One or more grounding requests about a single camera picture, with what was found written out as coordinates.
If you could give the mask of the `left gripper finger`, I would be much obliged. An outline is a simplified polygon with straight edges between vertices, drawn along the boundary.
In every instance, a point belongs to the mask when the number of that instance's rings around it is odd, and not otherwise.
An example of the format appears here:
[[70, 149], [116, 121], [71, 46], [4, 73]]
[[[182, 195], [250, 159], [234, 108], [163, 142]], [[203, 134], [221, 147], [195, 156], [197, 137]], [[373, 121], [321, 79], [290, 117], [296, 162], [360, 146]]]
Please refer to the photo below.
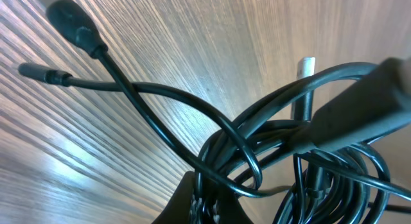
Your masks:
[[193, 171], [186, 172], [168, 204], [155, 218], [153, 224], [252, 224], [234, 192], [204, 178], [204, 197], [197, 198], [195, 196], [195, 182], [195, 173]]

